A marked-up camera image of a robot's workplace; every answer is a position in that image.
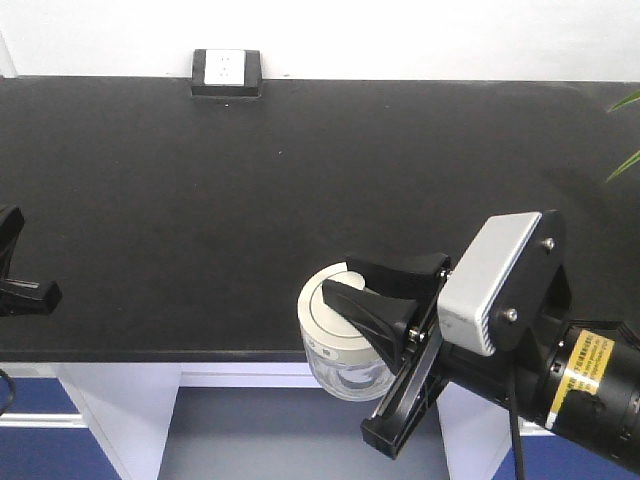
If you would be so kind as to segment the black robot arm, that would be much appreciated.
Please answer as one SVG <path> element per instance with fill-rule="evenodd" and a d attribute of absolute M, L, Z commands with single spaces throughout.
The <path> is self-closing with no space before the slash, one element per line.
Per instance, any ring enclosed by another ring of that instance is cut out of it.
<path fill-rule="evenodd" d="M 433 254 L 391 266 L 348 259 L 363 289 L 322 283 L 324 303 L 372 345 L 394 374 L 377 410 L 361 424 L 366 443 L 389 458 L 404 447 L 450 383 L 505 408 L 512 445 L 520 420 L 631 471 L 639 469 L 639 341 L 609 337 L 612 322 L 583 328 L 568 318 L 564 268 L 549 253 L 522 255 L 489 309 L 494 352 L 472 352 L 444 331 L 440 303 L 461 276 Z"/>

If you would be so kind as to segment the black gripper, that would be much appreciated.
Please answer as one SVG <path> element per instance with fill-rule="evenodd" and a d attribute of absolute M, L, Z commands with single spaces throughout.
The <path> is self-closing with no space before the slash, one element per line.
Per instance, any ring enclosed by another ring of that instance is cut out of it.
<path fill-rule="evenodd" d="M 395 376 L 374 413 L 361 422 L 367 444 L 395 459 L 454 380 L 509 406 L 511 368 L 506 361 L 471 354 L 445 342 L 439 332 L 436 300 L 451 273 L 448 255 L 347 254 L 345 261 L 347 269 L 360 274 L 365 287 L 377 294 L 324 280 L 323 301 L 369 342 Z"/>

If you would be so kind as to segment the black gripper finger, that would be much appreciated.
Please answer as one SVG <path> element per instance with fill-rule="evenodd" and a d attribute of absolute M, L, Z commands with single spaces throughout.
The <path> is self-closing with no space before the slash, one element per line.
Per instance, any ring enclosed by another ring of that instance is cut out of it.
<path fill-rule="evenodd" d="M 58 284 L 21 280 L 1 281 L 1 316 L 49 315 L 62 299 Z"/>
<path fill-rule="evenodd" d="M 1 206 L 1 278 L 6 278 L 18 237 L 24 227 L 24 216 L 18 206 Z"/>

